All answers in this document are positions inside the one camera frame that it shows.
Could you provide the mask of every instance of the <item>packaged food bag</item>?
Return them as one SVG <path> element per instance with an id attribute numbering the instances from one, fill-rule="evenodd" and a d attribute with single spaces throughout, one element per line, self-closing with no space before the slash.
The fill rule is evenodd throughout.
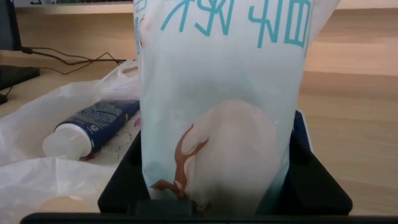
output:
<path id="1" fill-rule="evenodd" d="M 135 0 L 151 198 L 271 212 L 308 46 L 335 0 Z"/>

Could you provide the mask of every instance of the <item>plastic bag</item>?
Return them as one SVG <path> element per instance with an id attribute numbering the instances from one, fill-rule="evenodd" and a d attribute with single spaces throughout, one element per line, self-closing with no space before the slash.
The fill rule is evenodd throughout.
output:
<path id="1" fill-rule="evenodd" d="M 151 197 L 190 198 L 209 215 L 271 211 L 308 46 L 338 1 L 134 3 Z"/>
<path id="2" fill-rule="evenodd" d="M 61 121 L 97 101 L 139 99 L 137 62 L 127 61 L 102 80 L 71 83 L 0 119 L 0 217 L 16 223 L 54 197 L 96 206 L 119 161 L 138 133 L 134 118 L 90 161 L 43 158 L 42 141 Z"/>

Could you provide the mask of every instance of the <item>desk surface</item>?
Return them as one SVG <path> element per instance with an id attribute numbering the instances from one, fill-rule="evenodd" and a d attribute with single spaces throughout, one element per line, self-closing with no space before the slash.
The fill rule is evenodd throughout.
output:
<path id="1" fill-rule="evenodd" d="M 15 64 L 13 59 L 4 60 Z M 43 59 L 22 64 L 29 63 L 69 69 Z M 67 76 L 44 71 L 12 89 L 10 102 L 0 106 L 0 116 L 59 86 L 99 79 L 114 67 L 97 63 Z M 398 76 L 392 75 L 305 72 L 298 107 L 306 115 L 315 154 L 353 199 L 353 215 L 398 215 L 396 86 Z M 45 203 L 42 210 L 98 211 L 65 198 Z"/>

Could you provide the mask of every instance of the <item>black keyboard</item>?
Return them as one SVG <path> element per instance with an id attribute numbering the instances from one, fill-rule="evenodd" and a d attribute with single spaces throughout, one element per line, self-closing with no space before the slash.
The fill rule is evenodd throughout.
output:
<path id="1" fill-rule="evenodd" d="M 12 87 L 39 75 L 39 68 L 0 65 L 0 90 Z"/>

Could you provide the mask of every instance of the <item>brown illustration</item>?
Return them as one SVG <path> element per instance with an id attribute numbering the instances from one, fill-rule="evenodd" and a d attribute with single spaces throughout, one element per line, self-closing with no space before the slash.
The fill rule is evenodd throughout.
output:
<path id="1" fill-rule="evenodd" d="M 171 184 L 170 182 L 161 179 L 158 182 L 156 182 L 154 185 L 150 186 L 153 189 L 157 189 L 157 190 L 165 190 L 165 189 L 170 189 L 179 200 L 186 200 L 188 199 L 188 196 L 185 193 L 185 188 L 187 187 L 188 184 L 188 177 L 187 174 L 184 172 L 184 165 L 186 163 L 186 161 L 192 157 L 195 156 L 196 154 L 198 154 L 198 152 L 206 145 L 206 143 L 208 142 L 208 138 L 206 139 L 206 141 L 203 142 L 199 142 L 194 150 L 189 153 L 189 154 L 184 154 L 182 152 L 182 143 L 185 139 L 185 137 L 187 136 L 187 134 L 192 130 L 193 128 L 193 124 L 191 125 L 191 127 L 181 136 L 176 148 L 175 148 L 175 154 L 174 154 L 174 159 L 175 159 L 175 163 L 177 165 L 177 168 L 175 170 L 175 180 L 173 181 L 173 183 Z M 205 205 L 203 207 L 198 207 L 198 210 L 201 212 L 205 212 L 206 210 L 208 210 L 210 207 L 209 205 Z"/>
<path id="2" fill-rule="evenodd" d="M 144 38 L 143 34 L 142 34 L 143 31 L 141 29 L 141 24 L 142 24 L 142 21 L 144 20 L 144 18 L 145 18 L 145 15 L 143 15 L 141 20 L 139 21 L 139 31 L 138 31 L 139 33 L 138 33 L 138 35 L 139 35 L 139 42 L 141 44 L 141 47 L 142 47 L 142 39 Z"/>

